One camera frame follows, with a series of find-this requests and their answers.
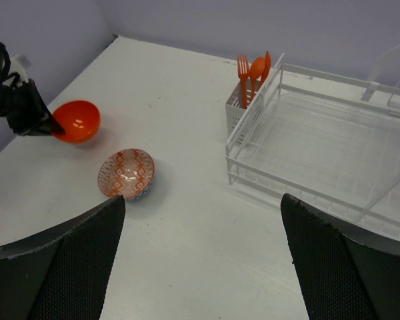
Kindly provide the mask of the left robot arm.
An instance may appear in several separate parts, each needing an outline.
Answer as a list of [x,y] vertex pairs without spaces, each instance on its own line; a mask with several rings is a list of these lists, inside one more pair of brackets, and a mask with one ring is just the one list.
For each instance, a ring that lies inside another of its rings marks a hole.
[[11,59],[0,42],[0,117],[7,120],[14,134],[46,136],[64,134],[65,130],[54,119],[32,79],[11,71]]

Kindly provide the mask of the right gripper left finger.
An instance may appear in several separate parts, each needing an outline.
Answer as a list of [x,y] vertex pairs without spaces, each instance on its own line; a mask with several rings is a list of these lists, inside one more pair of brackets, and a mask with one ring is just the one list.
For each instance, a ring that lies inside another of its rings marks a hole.
[[116,196],[0,246],[0,319],[99,319],[124,220]]

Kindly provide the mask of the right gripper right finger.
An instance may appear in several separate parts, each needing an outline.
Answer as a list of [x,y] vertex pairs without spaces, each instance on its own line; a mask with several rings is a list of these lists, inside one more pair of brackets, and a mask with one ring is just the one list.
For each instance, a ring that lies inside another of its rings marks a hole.
[[310,319],[400,319],[400,241],[288,193],[280,208]]

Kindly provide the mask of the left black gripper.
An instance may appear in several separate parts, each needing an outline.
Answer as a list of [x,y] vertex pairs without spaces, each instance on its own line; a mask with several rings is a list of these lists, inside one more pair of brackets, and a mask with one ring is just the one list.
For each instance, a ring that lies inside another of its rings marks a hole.
[[20,136],[63,135],[64,128],[48,110],[34,80],[20,87],[8,87],[0,82],[0,117]]

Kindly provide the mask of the orange plastic bowl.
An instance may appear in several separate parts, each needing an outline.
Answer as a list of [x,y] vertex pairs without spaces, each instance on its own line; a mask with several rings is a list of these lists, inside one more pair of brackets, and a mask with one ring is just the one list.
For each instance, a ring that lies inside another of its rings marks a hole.
[[52,116],[65,130],[65,134],[52,133],[52,136],[66,143],[87,142],[97,134],[101,124],[99,109],[85,100],[64,103]]

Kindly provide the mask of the orange patterned ceramic bowl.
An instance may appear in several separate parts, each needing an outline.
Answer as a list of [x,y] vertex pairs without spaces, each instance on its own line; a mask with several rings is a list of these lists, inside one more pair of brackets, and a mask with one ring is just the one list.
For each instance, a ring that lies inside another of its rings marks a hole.
[[112,154],[99,169],[97,184],[104,196],[122,195],[134,201],[146,195],[153,184],[155,162],[142,149],[124,149]]

